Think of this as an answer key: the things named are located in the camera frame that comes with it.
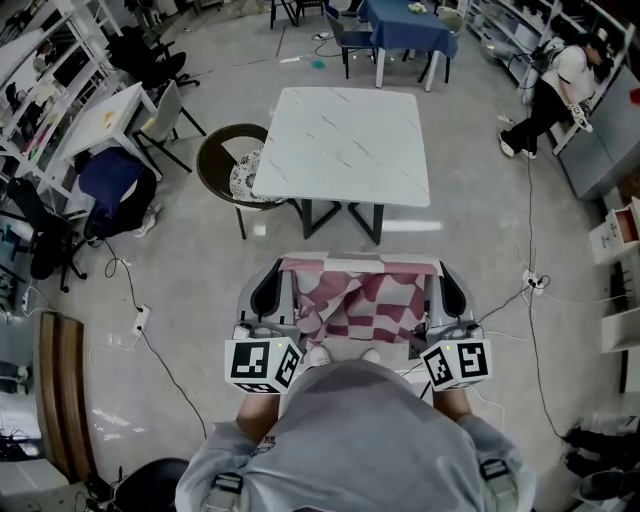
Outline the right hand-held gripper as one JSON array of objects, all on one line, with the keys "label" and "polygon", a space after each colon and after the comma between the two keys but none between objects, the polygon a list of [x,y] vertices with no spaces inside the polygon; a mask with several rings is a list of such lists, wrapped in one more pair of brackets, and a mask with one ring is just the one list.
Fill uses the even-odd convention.
[{"label": "right hand-held gripper", "polygon": [[410,335],[436,392],[462,389],[492,377],[491,342],[475,321],[471,289],[453,268],[439,261],[442,278],[425,277],[425,313],[430,327]]}]

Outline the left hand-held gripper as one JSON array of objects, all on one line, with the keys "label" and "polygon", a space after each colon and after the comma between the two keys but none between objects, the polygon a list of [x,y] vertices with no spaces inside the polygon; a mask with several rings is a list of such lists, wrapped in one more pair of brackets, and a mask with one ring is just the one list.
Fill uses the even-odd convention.
[{"label": "left hand-held gripper", "polygon": [[299,329],[268,324],[295,323],[294,280],[280,265],[276,259],[242,289],[241,322],[225,341],[225,381],[248,394],[286,394],[303,359]]}]

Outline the pink white checkered tablecloth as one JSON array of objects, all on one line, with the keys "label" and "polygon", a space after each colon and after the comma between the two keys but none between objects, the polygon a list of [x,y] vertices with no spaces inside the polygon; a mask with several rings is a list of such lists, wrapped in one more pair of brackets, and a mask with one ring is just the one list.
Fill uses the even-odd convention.
[{"label": "pink white checkered tablecloth", "polygon": [[427,284],[441,263],[418,255],[289,253],[295,324],[313,344],[325,338],[406,343],[425,318]]}]

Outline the person's right forearm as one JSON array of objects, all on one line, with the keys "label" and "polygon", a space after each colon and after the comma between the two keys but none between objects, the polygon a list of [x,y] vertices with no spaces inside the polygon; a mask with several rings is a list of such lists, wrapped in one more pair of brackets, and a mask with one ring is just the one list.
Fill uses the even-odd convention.
[{"label": "person's right forearm", "polygon": [[452,389],[433,392],[433,407],[454,422],[472,413],[464,389]]}]

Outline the person's left forearm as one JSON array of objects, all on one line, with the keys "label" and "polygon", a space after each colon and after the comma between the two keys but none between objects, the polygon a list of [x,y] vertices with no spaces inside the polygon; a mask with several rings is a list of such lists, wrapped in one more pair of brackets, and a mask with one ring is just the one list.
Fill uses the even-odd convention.
[{"label": "person's left forearm", "polygon": [[273,428],[279,417],[279,394],[246,394],[236,416],[245,436],[259,443]]}]

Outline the floral seat cushion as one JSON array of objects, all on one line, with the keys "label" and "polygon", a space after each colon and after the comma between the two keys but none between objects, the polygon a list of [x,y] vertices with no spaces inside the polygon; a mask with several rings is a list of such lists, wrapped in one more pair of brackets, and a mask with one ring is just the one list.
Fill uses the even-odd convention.
[{"label": "floral seat cushion", "polygon": [[253,184],[260,162],[261,152],[262,149],[258,148],[247,153],[232,167],[229,176],[229,189],[231,196],[235,200],[243,202],[281,204],[285,201],[284,198],[264,197],[255,195],[253,192]]}]

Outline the dark round wicker chair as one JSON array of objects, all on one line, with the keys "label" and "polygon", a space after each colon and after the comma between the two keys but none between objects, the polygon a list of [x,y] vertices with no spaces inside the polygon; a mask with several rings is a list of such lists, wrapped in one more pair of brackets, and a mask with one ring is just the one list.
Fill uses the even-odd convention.
[{"label": "dark round wicker chair", "polygon": [[264,143],[267,139],[266,128],[251,123],[232,124],[220,128],[207,136],[197,155],[197,172],[205,187],[218,198],[234,206],[243,240],[247,238],[242,209],[266,212],[280,206],[273,202],[249,202],[234,199],[230,189],[230,177],[237,160],[224,147],[224,144],[237,138],[251,138]]}]

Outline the white marble table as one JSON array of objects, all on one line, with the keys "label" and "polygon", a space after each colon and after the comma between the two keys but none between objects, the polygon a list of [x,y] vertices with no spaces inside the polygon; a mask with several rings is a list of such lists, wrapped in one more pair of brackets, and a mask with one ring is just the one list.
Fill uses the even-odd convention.
[{"label": "white marble table", "polygon": [[314,201],[347,204],[363,224],[360,204],[374,208],[367,233],[380,240],[387,205],[431,202],[417,100],[410,93],[344,87],[287,87],[278,99],[253,191],[299,199],[303,230],[314,229]]}]

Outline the white open box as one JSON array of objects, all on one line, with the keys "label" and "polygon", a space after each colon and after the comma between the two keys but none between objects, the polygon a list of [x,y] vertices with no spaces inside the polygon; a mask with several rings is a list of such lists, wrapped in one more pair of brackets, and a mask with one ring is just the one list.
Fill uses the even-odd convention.
[{"label": "white open box", "polygon": [[640,307],[601,320],[601,352],[612,353],[640,348]]},{"label": "white open box", "polygon": [[620,209],[611,209],[605,221],[589,232],[596,265],[619,261],[640,245],[640,199]]}]

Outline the grey chair with black legs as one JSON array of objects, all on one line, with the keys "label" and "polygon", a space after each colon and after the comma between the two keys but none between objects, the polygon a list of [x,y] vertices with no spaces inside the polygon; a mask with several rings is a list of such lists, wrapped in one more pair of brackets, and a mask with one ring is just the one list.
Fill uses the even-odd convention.
[{"label": "grey chair with black legs", "polygon": [[140,128],[131,132],[131,136],[133,137],[138,149],[160,176],[163,176],[162,171],[150,156],[144,142],[147,142],[152,147],[159,150],[187,173],[192,172],[190,166],[176,157],[165,147],[170,135],[172,135],[175,140],[179,139],[176,131],[176,125],[180,116],[185,117],[202,136],[206,136],[204,129],[184,108],[177,83],[175,81],[171,81],[160,98],[154,116],[149,118]]}]

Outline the black round stool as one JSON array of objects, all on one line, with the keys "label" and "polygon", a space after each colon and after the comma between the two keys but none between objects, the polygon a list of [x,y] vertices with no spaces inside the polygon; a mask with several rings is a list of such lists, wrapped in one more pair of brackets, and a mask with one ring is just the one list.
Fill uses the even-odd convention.
[{"label": "black round stool", "polygon": [[176,512],[177,485],[189,462],[162,458],[147,463],[126,477],[115,490],[116,512]]}]

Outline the plain white rectangular table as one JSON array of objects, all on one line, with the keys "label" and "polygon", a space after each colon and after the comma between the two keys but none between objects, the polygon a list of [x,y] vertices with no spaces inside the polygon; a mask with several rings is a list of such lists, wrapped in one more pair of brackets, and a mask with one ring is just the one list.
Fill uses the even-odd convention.
[{"label": "plain white rectangular table", "polygon": [[[141,82],[134,83],[108,98],[100,99],[89,108],[84,107],[65,135],[59,159],[66,164],[71,164],[74,157],[83,151],[106,143],[115,143],[139,158],[145,165],[151,166],[136,143],[126,133],[139,106],[143,106],[152,117],[157,110]],[[115,115],[111,124],[106,126],[104,114],[109,111],[114,111]],[[157,171],[154,170],[154,173],[157,181],[163,179]]]}]

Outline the blue chair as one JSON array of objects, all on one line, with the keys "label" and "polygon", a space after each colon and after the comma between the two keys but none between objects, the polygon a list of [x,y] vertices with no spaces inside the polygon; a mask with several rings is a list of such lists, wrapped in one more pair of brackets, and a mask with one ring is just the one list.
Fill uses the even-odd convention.
[{"label": "blue chair", "polygon": [[371,52],[374,64],[377,64],[377,49],[371,43],[372,32],[361,30],[347,30],[340,21],[339,11],[332,7],[328,0],[323,0],[324,15],[327,19],[336,44],[341,49],[345,78],[349,78],[349,52],[367,50]]}]

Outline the blue-covered table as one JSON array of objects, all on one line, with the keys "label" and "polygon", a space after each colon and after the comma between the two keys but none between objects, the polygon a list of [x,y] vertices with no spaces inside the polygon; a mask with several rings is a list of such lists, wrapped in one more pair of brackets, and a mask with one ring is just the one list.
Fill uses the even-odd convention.
[{"label": "blue-covered table", "polygon": [[453,60],[456,56],[457,40],[444,22],[432,12],[411,12],[409,0],[362,0],[357,13],[372,29],[370,40],[377,53],[377,88],[383,85],[387,51],[415,50],[431,54],[424,79],[426,92],[431,91],[438,62]]}]

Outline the white metal shelf unit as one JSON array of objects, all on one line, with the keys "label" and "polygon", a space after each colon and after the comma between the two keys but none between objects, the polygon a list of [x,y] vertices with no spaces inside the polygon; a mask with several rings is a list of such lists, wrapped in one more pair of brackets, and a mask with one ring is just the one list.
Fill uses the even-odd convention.
[{"label": "white metal shelf unit", "polygon": [[482,42],[488,56],[516,81],[522,102],[533,96],[534,81],[544,68],[533,66],[530,54],[542,43],[560,37],[565,45],[576,36],[594,33],[609,45],[610,75],[628,60],[640,21],[634,21],[618,0],[468,0],[467,28]]},{"label": "white metal shelf unit", "polygon": [[105,0],[34,0],[44,22],[0,47],[0,202],[11,179],[30,180],[45,205],[88,209],[67,155],[82,116],[116,90]]}]

